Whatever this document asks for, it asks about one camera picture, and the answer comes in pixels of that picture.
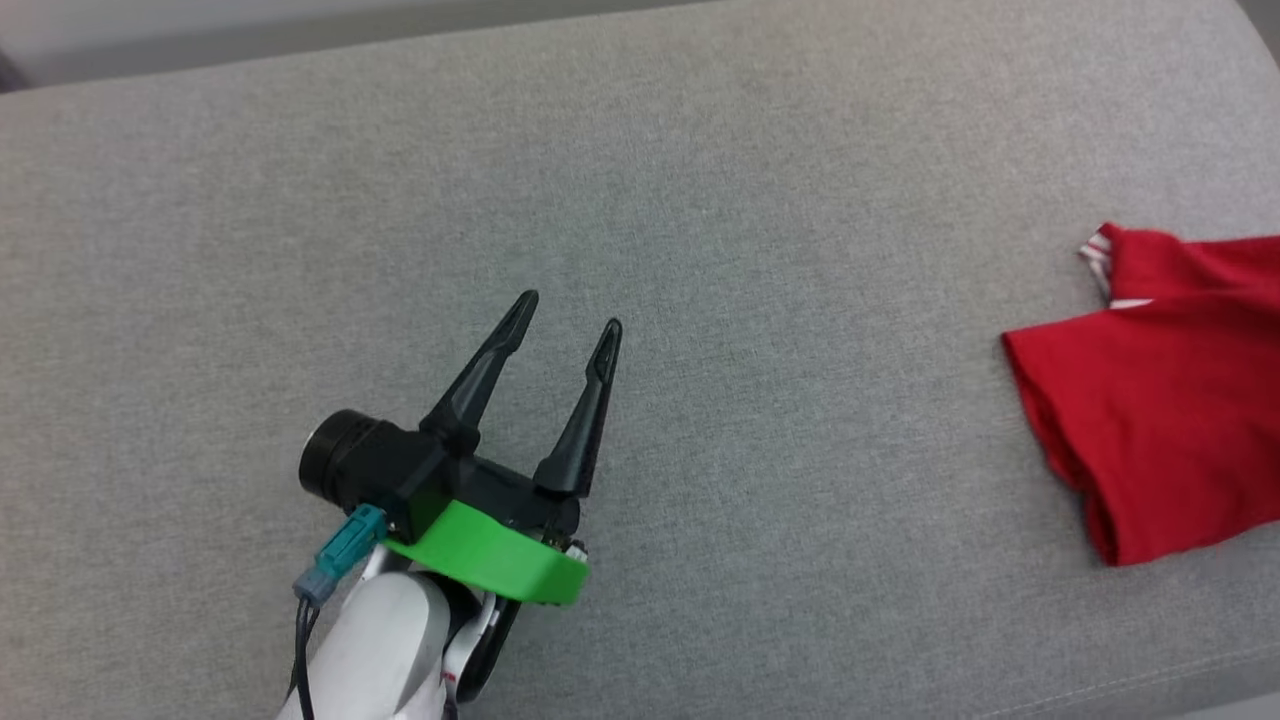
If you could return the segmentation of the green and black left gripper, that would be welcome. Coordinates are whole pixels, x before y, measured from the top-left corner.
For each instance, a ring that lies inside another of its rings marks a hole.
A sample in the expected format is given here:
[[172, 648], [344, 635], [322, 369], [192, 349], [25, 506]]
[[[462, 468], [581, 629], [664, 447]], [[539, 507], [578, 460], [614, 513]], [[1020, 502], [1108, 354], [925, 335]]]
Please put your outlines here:
[[[527, 332], [539, 292], [524, 291], [451, 387], [419, 423], [448, 452], [472, 452], [492, 393]], [[611, 318], [585, 368], [585, 386], [554, 448], [532, 480], [500, 464], [463, 460], [444, 489], [429, 500], [434, 511], [412, 544], [388, 536], [383, 544], [430, 571], [520, 603], [570, 606], [590, 569], [572, 550], [581, 500], [590, 495], [611, 391], [623, 338]]]

